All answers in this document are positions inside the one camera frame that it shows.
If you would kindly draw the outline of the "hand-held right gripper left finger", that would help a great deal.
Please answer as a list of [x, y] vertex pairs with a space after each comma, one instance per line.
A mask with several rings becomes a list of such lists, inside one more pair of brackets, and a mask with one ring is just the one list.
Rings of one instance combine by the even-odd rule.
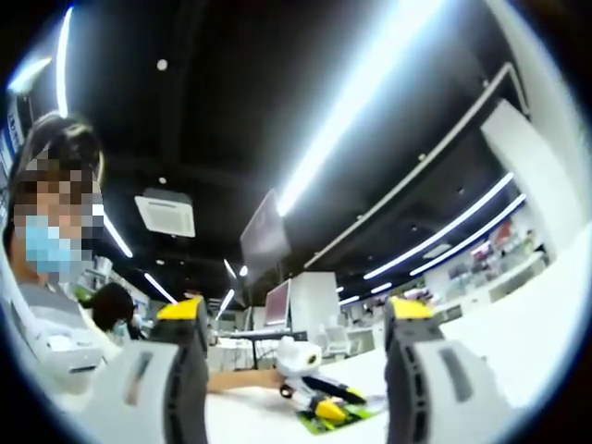
[[125, 344], [94, 381], [94, 443], [206, 443], [207, 309], [196, 297], [163, 307], [147, 340]]

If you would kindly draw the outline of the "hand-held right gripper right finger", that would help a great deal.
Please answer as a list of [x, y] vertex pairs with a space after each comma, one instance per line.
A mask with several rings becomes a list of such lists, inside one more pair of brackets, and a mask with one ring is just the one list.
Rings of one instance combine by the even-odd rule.
[[388, 299], [385, 352], [388, 443], [493, 443], [512, 419], [493, 371], [421, 302]]

